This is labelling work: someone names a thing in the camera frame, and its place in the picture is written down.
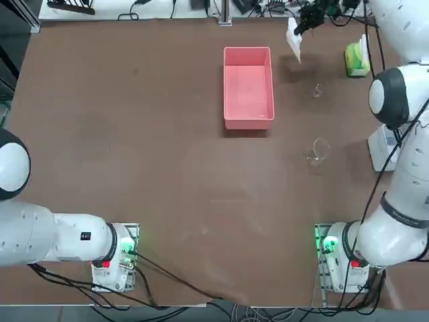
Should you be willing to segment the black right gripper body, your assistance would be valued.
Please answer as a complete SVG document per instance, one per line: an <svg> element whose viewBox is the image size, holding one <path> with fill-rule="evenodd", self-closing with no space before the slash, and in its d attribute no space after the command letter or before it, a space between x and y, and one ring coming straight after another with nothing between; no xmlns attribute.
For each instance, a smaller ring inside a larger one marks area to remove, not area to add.
<svg viewBox="0 0 429 322"><path fill-rule="evenodd" d="M324 23L326 5L320 2L307 3L301 8L301 22Z"/></svg>

